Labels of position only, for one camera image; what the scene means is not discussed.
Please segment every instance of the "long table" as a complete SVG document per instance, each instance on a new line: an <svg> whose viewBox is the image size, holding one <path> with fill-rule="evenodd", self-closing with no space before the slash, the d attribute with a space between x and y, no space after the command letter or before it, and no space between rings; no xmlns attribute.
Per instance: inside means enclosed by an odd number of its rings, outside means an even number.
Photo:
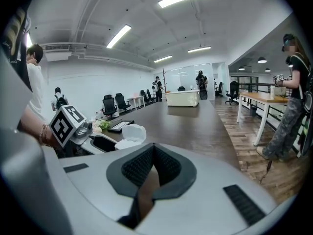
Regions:
<svg viewBox="0 0 313 235"><path fill-rule="evenodd" d="M209 100L200 100L197 107L168 107L157 102L118 119L134 120L145 127L146 143L158 142L181 147L225 161L239 169L234 146L219 115ZM121 141L122 134L103 134Z"/></svg>
<svg viewBox="0 0 313 235"><path fill-rule="evenodd" d="M264 93L264 92L244 92L239 94L239 109L238 109L238 116L237 116L237 123L240 121L240 113L242 109L242 98L246 97L248 99L251 99L253 101L256 101L258 103L264 104L264 111L263 111L263 116L262 116L262 121L261 125L258 131L258 134L256 136L256 139L254 141L254 145L257 146L261 135L264 130L264 126L266 123L266 119L268 117L268 109L272 105L277 105L277 104L287 104L288 99L282 96L275 96L274 99L270 98L269 93Z"/></svg>

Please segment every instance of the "trash bin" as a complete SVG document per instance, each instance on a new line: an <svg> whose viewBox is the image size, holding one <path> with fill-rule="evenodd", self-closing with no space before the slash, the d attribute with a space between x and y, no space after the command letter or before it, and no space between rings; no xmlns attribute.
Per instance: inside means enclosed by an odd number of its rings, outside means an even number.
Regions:
<svg viewBox="0 0 313 235"><path fill-rule="evenodd" d="M254 105L251 105L250 106L250 116L255 117L256 116L256 110L257 110L257 107Z"/></svg>

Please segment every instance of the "wooden floor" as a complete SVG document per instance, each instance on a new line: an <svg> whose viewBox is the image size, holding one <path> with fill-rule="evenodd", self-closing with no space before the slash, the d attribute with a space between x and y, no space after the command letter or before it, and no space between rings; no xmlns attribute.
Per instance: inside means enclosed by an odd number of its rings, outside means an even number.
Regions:
<svg viewBox="0 0 313 235"><path fill-rule="evenodd" d="M225 98L216 98L211 102L234 145L241 171L260 184L268 165L268 161L257 154L256 147L253 145L261 119L250 117L248 109L243 107L241 122L237 123L239 106L234 103L225 105L225 101ZM266 145L273 134L274 130L266 124L259 145ZM292 151L290 155L292 158L286 163L274 161L268 174L261 181L261 185L278 204L299 192L310 166L309 157L297 158Z"/></svg>

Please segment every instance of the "backpack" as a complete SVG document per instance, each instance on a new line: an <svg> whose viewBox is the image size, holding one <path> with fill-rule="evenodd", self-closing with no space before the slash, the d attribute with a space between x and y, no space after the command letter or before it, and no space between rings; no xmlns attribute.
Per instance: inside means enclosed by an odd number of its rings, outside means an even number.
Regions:
<svg viewBox="0 0 313 235"><path fill-rule="evenodd" d="M153 82L152 84L153 84L152 90L153 90L154 92L158 92L158 85L157 85L157 83L156 83L156 82Z"/></svg>
<svg viewBox="0 0 313 235"><path fill-rule="evenodd" d="M57 97L57 95L54 95L54 96L57 99L57 104L56 104L57 111L61 108L61 106L68 105L68 102L64 98L64 94L62 95L62 97Z"/></svg>
<svg viewBox="0 0 313 235"><path fill-rule="evenodd" d="M199 79L199 89L205 89L204 75Z"/></svg>

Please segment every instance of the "man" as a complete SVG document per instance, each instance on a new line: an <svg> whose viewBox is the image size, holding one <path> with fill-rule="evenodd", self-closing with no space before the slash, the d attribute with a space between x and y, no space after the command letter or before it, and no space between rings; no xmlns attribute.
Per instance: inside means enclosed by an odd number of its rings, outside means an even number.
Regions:
<svg viewBox="0 0 313 235"><path fill-rule="evenodd" d="M196 77L196 82L199 90L206 90L207 86L207 77L203 75L203 72L200 70L198 76Z"/></svg>
<svg viewBox="0 0 313 235"><path fill-rule="evenodd" d="M43 103L43 90L45 80L41 73L41 67L38 65L44 55L43 48L38 44L34 44L27 49L26 52L26 66L29 77L29 83L33 91L33 96L28 103L28 107L41 120L45 121L42 116L41 109Z"/></svg>
<svg viewBox="0 0 313 235"><path fill-rule="evenodd" d="M67 98L65 97L65 95L61 93L60 87L55 88L55 89L54 89L54 93L55 93L55 95L53 96L53 100L51 101L51 107L52 107L52 110L53 110L54 112L57 112L57 111L58 111L58 107L57 107L58 99L59 99L59 98L64 98L65 103L64 103L63 105L68 104L68 100L67 100Z"/></svg>
<svg viewBox="0 0 313 235"><path fill-rule="evenodd" d="M162 83L160 81L160 78L158 76L156 77L155 83L158 86L158 91L156 92L156 101L157 102L159 102L159 101L162 102L162 90L163 90L163 87L162 87Z"/></svg>

